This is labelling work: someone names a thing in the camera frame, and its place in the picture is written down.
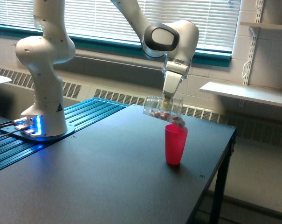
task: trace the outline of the table leg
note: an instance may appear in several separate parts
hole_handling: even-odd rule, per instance
[[[214,196],[213,196],[213,204],[211,208],[209,224],[217,224],[220,218],[220,209],[221,203],[223,201],[226,179],[228,174],[228,168],[230,163],[230,157],[233,152],[234,140],[231,139],[229,143],[229,151],[226,154],[223,162],[220,165],[220,168],[217,173]]]

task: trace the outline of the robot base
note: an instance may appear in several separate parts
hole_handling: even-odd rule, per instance
[[[57,136],[33,138],[33,137],[29,136],[28,134],[23,133],[22,131],[12,133],[11,136],[13,136],[17,139],[28,140],[28,141],[39,142],[39,143],[41,143],[41,142],[56,142],[56,141],[59,141],[61,139],[64,139],[64,138],[70,136],[71,134],[73,134],[75,132],[75,126],[74,125],[72,125],[69,122],[66,122],[66,126],[67,126],[67,132],[65,132],[64,134],[61,134],[61,135],[57,135]],[[11,133],[15,130],[16,129],[15,129],[14,126],[8,126],[8,127],[2,128],[0,131],[3,134],[6,134],[6,133]]]

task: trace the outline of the clear plastic cup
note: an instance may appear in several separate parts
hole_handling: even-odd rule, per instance
[[[181,116],[182,106],[183,98],[147,97],[143,113],[170,122],[173,117]]]

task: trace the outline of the candy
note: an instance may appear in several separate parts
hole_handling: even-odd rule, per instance
[[[185,127],[186,123],[181,117],[178,117],[178,116],[170,117],[170,114],[168,112],[150,110],[149,114],[153,117],[158,118],[158,119],[167,120],[170,123],[173,123],[173,124],[179,126],[182,129],[186,128]]]

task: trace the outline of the window frame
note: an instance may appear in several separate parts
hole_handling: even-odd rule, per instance
[[[32,35],[42,35],[42,30],[0,25],[0,35],[7,37],[25,38]],[[76,48],[84,48],[90,51],[100,50],[109,54],[113,52],[116,55],[126,54],[131,57],[144,56],[140,43],[132,43],[76,34],[69,34],[69,37],[74,42]],[[197,49],[192,59],[192,64],[229,67],[231,59],[232,53]]]

